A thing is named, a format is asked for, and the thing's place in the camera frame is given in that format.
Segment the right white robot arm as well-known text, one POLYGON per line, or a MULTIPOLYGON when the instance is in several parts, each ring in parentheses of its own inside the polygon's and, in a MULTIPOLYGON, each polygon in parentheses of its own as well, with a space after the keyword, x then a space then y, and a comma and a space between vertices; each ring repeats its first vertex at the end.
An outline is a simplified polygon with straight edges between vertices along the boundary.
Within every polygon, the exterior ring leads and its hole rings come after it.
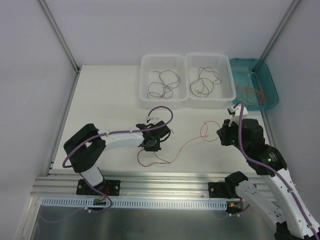
POLYGON ((275 148, 265 143, 263 127, 256 119, 241 124, 224 120, 217 135, 223 146, 234 146, 269 187, 275 203, 258 192, 241 171, 224 179, 224 197, 244 199, 272 229, 276 240, 318 240, 320 224, 303 203, 288 166, 275 148))

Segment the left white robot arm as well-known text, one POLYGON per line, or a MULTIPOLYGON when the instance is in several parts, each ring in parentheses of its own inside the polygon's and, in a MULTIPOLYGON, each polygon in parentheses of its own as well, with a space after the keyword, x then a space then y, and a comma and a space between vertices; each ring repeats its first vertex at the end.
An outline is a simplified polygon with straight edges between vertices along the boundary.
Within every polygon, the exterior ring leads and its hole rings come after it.
POLYGON ((163 121, 156 124, 139 123, 133 128, 115 131, 102 131, 88 123, 64 143, 67 157, 62 167, 72 168, 80 174, 86 187, 99 195, 107 190, 106 180, 97 166, 103 152, 126 147, 157 152, 170 135, 171 130, 163 121))

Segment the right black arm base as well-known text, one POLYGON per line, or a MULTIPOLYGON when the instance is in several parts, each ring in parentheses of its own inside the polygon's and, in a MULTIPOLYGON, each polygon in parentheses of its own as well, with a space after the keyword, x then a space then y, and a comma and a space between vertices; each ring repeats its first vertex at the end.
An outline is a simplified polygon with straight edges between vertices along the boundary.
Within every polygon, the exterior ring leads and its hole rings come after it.
POLYGON ((239 196, 236 194, 235 186, 229 185, 226 182, 209 182, 207 185, 208 185, 208 194, 210 198, 213 198, 213 199, 239 198, 239 196))

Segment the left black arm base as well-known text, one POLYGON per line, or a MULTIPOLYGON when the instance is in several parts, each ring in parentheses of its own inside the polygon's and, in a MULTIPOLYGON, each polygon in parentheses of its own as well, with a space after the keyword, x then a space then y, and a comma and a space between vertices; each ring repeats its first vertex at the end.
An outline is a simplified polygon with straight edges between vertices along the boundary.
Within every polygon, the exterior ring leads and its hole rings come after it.
MULTIPOLYGON (((103 180, 100 184, 92 187, 107 196, 119 196, 121 189, 120 180, 103 180)), ((79 196, 98 196, 99 192, 93 190, 85 179, 80 179, 77 184, 76 195, 79 196)))

